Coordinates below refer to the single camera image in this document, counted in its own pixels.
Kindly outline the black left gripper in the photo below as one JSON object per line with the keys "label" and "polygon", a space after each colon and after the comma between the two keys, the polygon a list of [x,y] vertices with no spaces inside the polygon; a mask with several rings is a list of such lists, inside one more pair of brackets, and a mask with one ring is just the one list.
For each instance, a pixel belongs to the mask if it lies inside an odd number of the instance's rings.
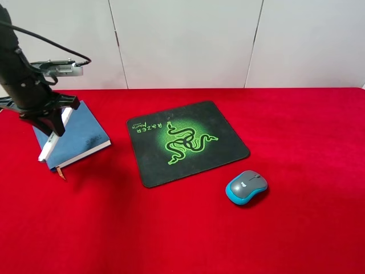
{"label": "black left gripper", "polygon": [[9,110],[19,114],[21,120],[41,130],[47,136],[55,133],[62,136],[65,127],[62,122],[62,109],[71,107],[77,110],[80,101],[77,96],[57,92],[26,92],[15,97],[1,98],[1,110]]}

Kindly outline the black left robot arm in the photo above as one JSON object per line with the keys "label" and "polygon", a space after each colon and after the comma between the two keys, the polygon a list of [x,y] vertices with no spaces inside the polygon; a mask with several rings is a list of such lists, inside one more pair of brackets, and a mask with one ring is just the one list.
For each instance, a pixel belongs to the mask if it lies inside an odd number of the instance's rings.
{"label": "black left robot arm", "polygon": [[50,74],[51,82],[44,72],[33,67],[19,47],[18,37],[11,24],[6,8],[1,7],[1,86],[8,94],[1,98],[1,109],[19,114],[19,118],[41,130],[47,136],[62,136],[65,126],[62,110],[80,106],[76,96],[55,92],[51,86],[58,79]]}

